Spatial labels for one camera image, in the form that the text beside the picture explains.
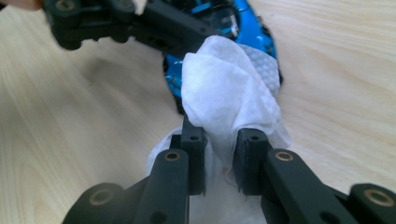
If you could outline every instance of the blue object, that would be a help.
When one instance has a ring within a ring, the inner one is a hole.
[[[221,35],[233,39],[236,43],[259,49],[276,58],[276,48],[268,30],[261,24],[247,0],[202,2],[196,0],[191,7],[194,17],[209,23],[218,29]],[[164,75],[170,91],[177,101],[179,113],[181,107],[181,67],[183,61],[173,55],[165,55]]]

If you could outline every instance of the white wipe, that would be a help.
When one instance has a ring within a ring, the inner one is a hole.
[[[206,196],[192,196],[190,223],[265,223],[260,197],[238,192],[232,172],[237,131],[255,128],[266,133],[273,147],[287,148],[290,137],[276,103],[277,63],[271,56],[233,41],[211,36],[197,53],[183,61],[183,107],[208,138],[205,149]],[[148,174],[155,157],[168,149],[173,133],[148,157]]]

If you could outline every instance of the tissue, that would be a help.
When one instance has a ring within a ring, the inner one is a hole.
[[[203,127],[206,196],[191,196],[190,223],[265,223],[260,197],[238,192],[233,177],[233,150],[237,131],[265,132],[273,147],[287,148],[290,137],[276,103],[277,63],[248,46],[211,36],[196,53],[186,55],[182,69],[183,107],[196,127]],[[148,172],[156,155],[169,147],[169,133],[150,153]]]

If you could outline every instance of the light wood surface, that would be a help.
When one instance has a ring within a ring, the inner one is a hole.
[[[276,39],[290,149],[343,192],[396,191],[396,3],[251,4]],[[181,121],[160,52],[109,39],[65,51],[41,11],[0,13],[0,223],[61,223],[85,189],[131,186]]]

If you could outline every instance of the black mechanical arm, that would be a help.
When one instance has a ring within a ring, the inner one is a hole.
[[[172,136],[148,177],[126,190],[114,184],[86,190],[64,224],[189,223],[189,196],[205,194],[205,145],[204,130],[185,117],[182,134]],[[259,130],[238,132],[233,170],[240,191],[262,196],[268,224],[396,223],[394,192],[358,184],[345,195],[321,183],[296,153],[273,149]]]
[[[124,43],[139,42],[184,58],[218,31],[192,15],[172,7],[172,1],[148,0],[144,12],[135,14],[131,0],[44,0],[49,25],[59,45],[79,49],[81,41],[111,37]]]

